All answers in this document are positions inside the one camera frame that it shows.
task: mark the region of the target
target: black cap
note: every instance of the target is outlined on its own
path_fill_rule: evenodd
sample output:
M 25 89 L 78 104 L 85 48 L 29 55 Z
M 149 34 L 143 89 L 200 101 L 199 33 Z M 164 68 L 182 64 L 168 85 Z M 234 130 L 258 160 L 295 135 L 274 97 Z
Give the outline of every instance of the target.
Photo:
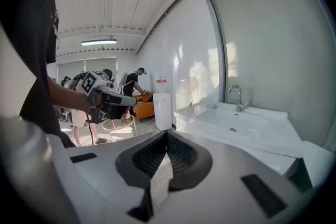
M 103 69 L 103 72 L 109 76 L 109 79 L 112 79 L 112 71 L 110 69 Z

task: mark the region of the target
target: black t-shirt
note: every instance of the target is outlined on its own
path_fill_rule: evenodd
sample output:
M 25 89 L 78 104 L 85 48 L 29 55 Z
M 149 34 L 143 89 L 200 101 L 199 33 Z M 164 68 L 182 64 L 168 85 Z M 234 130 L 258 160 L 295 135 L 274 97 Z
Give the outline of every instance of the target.
M 138 74 L 133 72 L 133 73 L 131 73 L 127 76 L 127 79 L 126 79 L 126 84 L 127 85 L 124 87 L 124 90 L 132 92 L 135 82 L 138 82 Z
M 3 27 L 19 56 L 36 76 L 20 115 L 39 125 L 44 132 L 60 136 L 63 144 L 69 146 L 60 131 L 47 81 L 46 64 L 55 62 L 56 57 L 55 0 L 4 1 L 1 5 Z

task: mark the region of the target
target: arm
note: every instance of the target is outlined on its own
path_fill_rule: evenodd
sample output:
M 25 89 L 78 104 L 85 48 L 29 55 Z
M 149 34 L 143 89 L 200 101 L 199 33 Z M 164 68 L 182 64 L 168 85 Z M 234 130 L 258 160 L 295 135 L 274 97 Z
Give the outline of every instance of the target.
M 84 93 L 66 89 L 48 77 L 48 86 L 52 104 L 61 108 L 78 109 L 91 115 L 87 96 Z
M 138 82 L 134 83 L 134 87 L 140 92 L 142 93 L 144 90 L 142 90 L 142 88 L 139 86 Z

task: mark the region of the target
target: white shorts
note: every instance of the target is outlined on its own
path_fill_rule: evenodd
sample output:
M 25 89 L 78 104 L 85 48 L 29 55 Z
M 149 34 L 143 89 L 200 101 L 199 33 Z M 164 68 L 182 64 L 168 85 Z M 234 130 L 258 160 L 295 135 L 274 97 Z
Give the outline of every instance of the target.
M 84 122 L 87 120 L 86 113 L 80 110 L 71 109 L 72 123 L 74 126 L 81 128 L 84 127 Z

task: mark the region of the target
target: orange sofa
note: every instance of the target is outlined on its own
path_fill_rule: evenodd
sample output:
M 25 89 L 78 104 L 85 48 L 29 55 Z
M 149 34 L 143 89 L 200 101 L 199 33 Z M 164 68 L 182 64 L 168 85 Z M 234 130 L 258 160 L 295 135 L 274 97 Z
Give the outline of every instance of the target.
M 133 97 L 138 100 L 138 104 L 135 106 L 135 115 L 140 122 L 142 119 L 154 116 L 154 102 L 149 102 L 153 100 L 151 92 L 147 92 L 144 95 L 134 95 Z

